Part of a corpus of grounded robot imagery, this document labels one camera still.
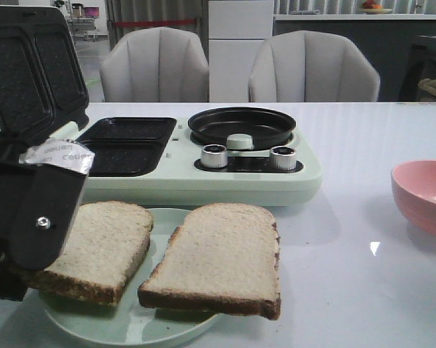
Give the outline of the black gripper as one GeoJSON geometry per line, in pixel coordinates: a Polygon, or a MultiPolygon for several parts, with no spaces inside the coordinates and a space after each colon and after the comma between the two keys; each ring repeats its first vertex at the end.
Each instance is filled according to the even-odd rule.
{"type": "Polygon", "coordinates": [[[41,270],[59,257],[94,161],[91,150],[71,140],[49,138],[20,156],[28,147],[23,140],[0,140],[0,299],[12,301],[23,300],[28,287],[11,271],[10,258],[41,270]],[[21,185],[29,177],[19,156],[33,174],[23,200],[21,185]]]}

